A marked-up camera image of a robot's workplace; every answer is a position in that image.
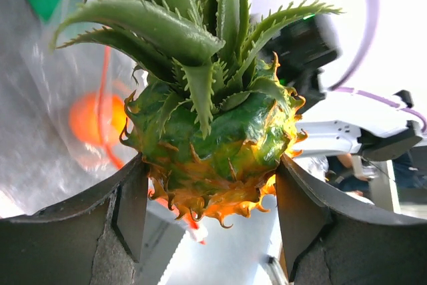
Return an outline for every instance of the purple cable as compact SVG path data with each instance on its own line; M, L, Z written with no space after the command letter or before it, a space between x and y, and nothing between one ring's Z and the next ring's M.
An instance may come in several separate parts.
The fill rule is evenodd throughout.
M390 107L393 108L399 108L400 105L394 101L391 101L389 99L386 99L384 97L375 95L373 93L368 93L367 91L364 90L356 90L354 88L350 88L350 87L339 87L337 88L335 91L341 92L341 93L353 93L356 95L361 95L376 101L379 101L380 103L385 103L386 105L389 105ZM414 115L416 117L418 117L419 119L421 119L422 121L422 132L426 132L427 131L427 119L418 111L413 110L411 108L402 108L401 111L404 111L405 113L410 113L411 115Z
M366 8L366 26L359 50L341 79L328 88L330 91L343 86L353 76L371 47L378 25L380 0L366 0Z

